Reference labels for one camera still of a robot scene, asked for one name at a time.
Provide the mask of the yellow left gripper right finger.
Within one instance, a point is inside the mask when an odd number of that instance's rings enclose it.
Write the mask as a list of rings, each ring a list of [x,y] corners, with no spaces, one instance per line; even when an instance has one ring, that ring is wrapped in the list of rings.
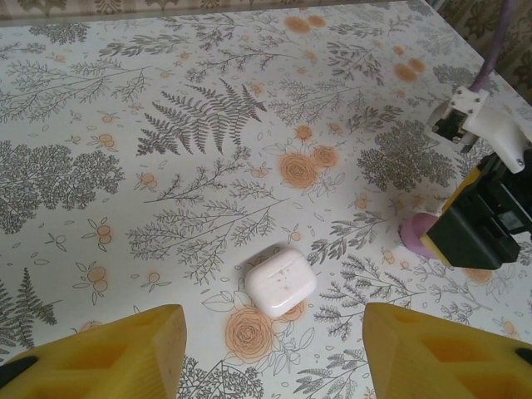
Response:
[[[363,345],[377,399],[532,399],[532,345],[369,303]]]

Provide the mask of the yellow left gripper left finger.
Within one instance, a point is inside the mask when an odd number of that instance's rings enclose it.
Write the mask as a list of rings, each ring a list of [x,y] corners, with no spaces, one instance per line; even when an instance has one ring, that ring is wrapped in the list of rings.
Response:
[[[0,366],[0,399],[176,399],[184,309],[167,304],[49,342]]]

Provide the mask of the pink earbuds charging case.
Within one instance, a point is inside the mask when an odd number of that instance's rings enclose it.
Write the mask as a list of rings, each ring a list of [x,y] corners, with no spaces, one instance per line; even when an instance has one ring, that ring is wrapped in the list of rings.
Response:
[[[437,256],[421,242],[421,236],[436,221],[437,217],[433,214],[424,212],[415,213],[399,228],[399,235],[404,246],[416,255],[436,259]]]

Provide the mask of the white earbuds charging case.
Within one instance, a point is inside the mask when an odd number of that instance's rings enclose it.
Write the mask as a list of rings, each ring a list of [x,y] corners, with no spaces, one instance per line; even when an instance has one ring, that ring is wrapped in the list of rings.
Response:
[[[318,278],[303,253],[285,248],[250,269],[244,283],[261,313],[280,318],[314,292]]]

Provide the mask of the floral patterned table cover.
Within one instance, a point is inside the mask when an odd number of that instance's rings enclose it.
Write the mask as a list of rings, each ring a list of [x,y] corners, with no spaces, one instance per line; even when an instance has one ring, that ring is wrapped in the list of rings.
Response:
[[[423,0],[0,26],[0,362],[164,303],[183,399],[375,399],[370,302],[532,343],[532,243],[501,269],[401,245],[474,164],[425,134],[480,56]],[[282,249],[314,292],[245,289]]]

